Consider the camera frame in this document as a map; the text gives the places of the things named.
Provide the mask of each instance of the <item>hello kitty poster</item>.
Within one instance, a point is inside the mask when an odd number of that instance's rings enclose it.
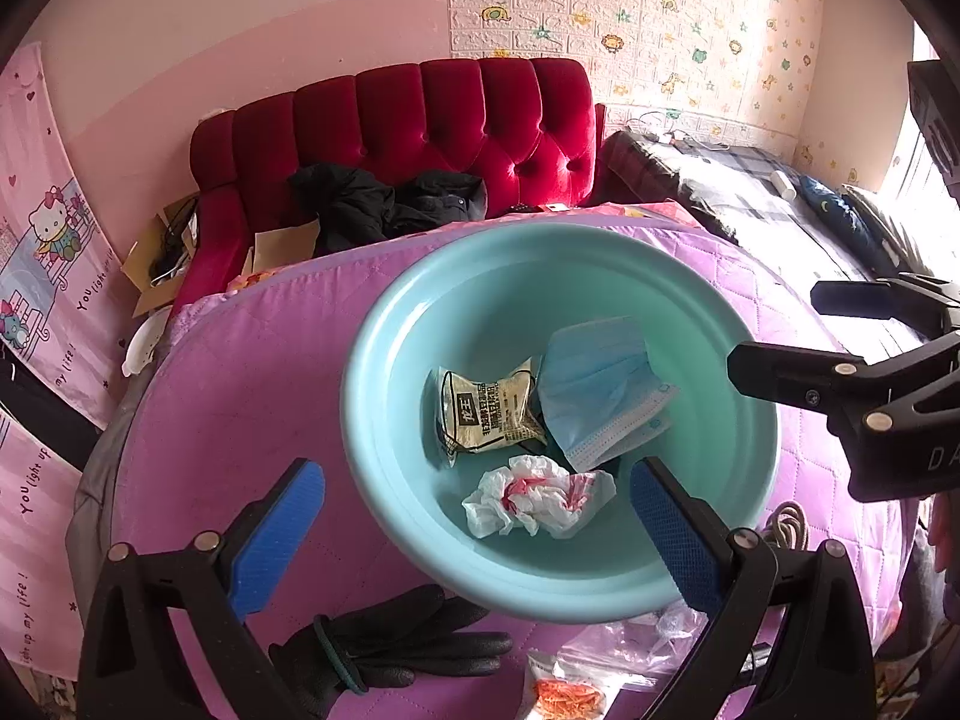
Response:
[[[40,44],[21,47],[0,74],[0,341],[104,427],[134,303],[56,131]]]

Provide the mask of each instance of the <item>red velvet headboard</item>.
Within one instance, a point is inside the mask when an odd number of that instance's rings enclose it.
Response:
[[[489,217],[519,203],[581,205],[597,124],[587,74],[572,59],[394,65],[207,119],[190,143],[200,250],[177,303],[222,290],[251,234],[307,220],[287,183],[299,167],[363,167],[389,184],[431,167],[472,173],[487,185]]]

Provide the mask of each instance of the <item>pillow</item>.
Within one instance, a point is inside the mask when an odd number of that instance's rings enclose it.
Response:
[[[800,177],[800,193],[827,229],[863,265],[878,276],[896,275],[893,260],[848,201],[808,175]]]
[[[897,271],[933,276],[933,270],[920,256],[920,247],[892,209],[880,204],[872,192],[844,184],[843,198],[860,215],[867,229],[886,251]]]

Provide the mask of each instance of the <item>white plastic item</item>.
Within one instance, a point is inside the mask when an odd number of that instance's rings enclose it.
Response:
[[[553,538],[573,538],[616,495],[616,483],[606,471],[571,474],[536,455],[509,463],[487,471],[479,488],[464,499],[474,538],[507,536],[515,525],[531,536],[544,528]]]
[[[146,367],[147,362],[154,358],[154,347],[160,342],[173,308],[173,306],[164,306],[155,314],[150,314],[146,322],[138,327],[127,347],[127,357],[120,367],[124,376],[137,375]]]
[[[786,177],[783,170],[774,170],[770,173],[770,182],[774,185],[779,195],[788,202],[797,199],[797,190],[794,189],[790,179]]]

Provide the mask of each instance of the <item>purple bedsheet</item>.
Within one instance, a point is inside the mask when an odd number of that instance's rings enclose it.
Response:
[[[707,233],[606,215],[569,221],[616,230],[692,266],[759,340],[839,348],[819,317],[770,271]],[[141,553],[179,549],[198,531],[224,528],[291,459],[303,456],[323,465],[326,505],[270,605],[248,621],[257,639],[264,646],[285,641],[320,611],[332,616],[361,608],[426,581],[387,541],[354,488],[341,443],[340,380],[360,323],[387,285],[435,248],[487,224],[313,260],[235,298],[210,298],[202,310],[187,312],[182,319],[192,317],[192,327],[157,372],[128,437],[116,486],[114,538]],[[854,502],[847,482],[846,460],[826,420],[781,409],[781,457],[768,512],[781,501],[798,500],[808,513],[811,547],[828,536],[846,544],[876,639],[896,602],[908,554],[905,536],[912,536],[913,524],[904,525],[899,504]],[[775,624],[767,626],[767,640]],[[346,695],[333,720],[509,720],[520,700],[526,651],[556,651],[579,630],[497,614],[479,627],[514,637],[515,649],[496,677],[422,678],[407,690]],[[184,649],[210,709],[233,717],[211,687],[196,642],[187,637]],[[736,717],[744,700],[741,691],[724,715]],[[648,704],[645,694],[621,693],[608,718],[638,717]]]

